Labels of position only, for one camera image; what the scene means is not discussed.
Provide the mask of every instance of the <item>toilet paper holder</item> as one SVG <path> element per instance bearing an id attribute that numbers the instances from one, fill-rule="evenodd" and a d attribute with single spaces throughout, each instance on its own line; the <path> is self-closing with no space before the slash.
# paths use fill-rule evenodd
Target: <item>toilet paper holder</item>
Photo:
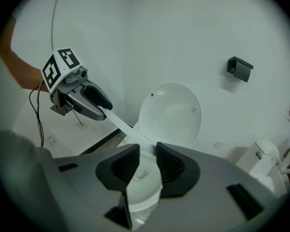
<path id="1" fill-rule="evenodd" d="M 246 61 L 233 57 L 228 60 L 228 68 L 227 72 L 233 74 L 234 77 L 243 80 L 244 82 L 248 82 L 250 77 L 250 71 L 253 69 L 253 66 Z"/>

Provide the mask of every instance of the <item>sleeve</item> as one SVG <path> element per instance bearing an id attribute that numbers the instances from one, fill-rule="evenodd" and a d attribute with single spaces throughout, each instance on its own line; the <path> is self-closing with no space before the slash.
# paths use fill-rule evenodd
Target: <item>sleeve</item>
<path id="1" fill-rule="evenodd" d="M 16 21 L 24 10 L 24 7 L 29 3 L 29 1 L 30 0 L 21 0 L 21 2 L 13 10 L 12 16 L 16 19 Z"/>

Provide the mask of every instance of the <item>toilet lid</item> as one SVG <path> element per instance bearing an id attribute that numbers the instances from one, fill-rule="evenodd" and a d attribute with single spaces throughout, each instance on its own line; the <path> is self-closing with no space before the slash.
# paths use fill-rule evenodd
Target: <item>toilet lid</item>
<path id="1" fill-rule="evenodd" d="M 201 128 L 201 106 L 187 87 L 162 84 L 145 98 L 139 115 L 139 133 L 154 144 L 191 148 Z"/>

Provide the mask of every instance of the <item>person's forearm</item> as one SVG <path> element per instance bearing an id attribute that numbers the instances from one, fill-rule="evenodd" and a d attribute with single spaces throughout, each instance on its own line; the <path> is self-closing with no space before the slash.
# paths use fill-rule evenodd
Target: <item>person's forearm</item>
<path id="1" fill-rule="evenodd" d="M 22 88 L 34 89 L 42 82 L 41 71 L 33 66 L 27 64 L 12 50 L 0 53 L 5 65 L 20 84 Z M 48 91 L 46 86 L 42 86 L 42 91 Z"/>

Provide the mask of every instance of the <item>white strip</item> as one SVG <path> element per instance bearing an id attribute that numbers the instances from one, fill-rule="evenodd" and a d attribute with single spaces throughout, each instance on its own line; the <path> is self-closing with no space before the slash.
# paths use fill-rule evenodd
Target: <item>white strip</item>
<path id="1" fill-rule="evenodd" d="M 148 142 L 144 137 L 137 133 L 133 128 L 128 126 L 124 121 L 118 118 L 110 110 L 106 109 L 104 111 L 105 115 L 119 128 L 123 133 L 130 137 L 133 141 L 143 147 L 151 154 L 155 154 L 155 146 Z"/>

